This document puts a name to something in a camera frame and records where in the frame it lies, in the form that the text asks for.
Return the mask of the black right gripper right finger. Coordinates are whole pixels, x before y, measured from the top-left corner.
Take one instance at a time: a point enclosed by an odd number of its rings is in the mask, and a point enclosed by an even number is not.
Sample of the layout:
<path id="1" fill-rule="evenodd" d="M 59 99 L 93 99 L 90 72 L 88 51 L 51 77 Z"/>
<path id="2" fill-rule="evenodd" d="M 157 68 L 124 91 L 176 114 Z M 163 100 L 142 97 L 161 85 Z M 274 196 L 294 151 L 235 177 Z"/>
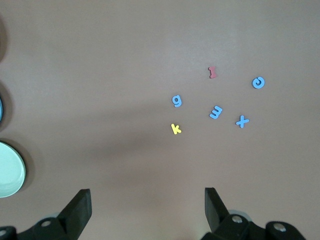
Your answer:
<path id="1" fill-rule="evenodd" d="M 210 227 L 203 240 L 304 240 L 293 225 L 283 221 L 270 221 L 264 228 L 238 213 L 229 213 L 217 190 L 204 191 L 205 216 Z"/>

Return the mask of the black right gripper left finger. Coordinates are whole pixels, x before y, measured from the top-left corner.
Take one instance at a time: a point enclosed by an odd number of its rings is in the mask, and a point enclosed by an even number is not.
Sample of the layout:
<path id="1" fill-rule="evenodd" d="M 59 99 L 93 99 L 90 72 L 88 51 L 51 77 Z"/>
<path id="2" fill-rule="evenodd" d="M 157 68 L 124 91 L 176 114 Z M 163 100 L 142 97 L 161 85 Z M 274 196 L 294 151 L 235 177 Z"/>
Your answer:
<path id="1" fill-rule="evenodd" d="M 2 226 L 2 240 L 77 240 L 92 216 L 91 191 L 81 189 L 56 217 L 47 217 L 18 233 Z"/>

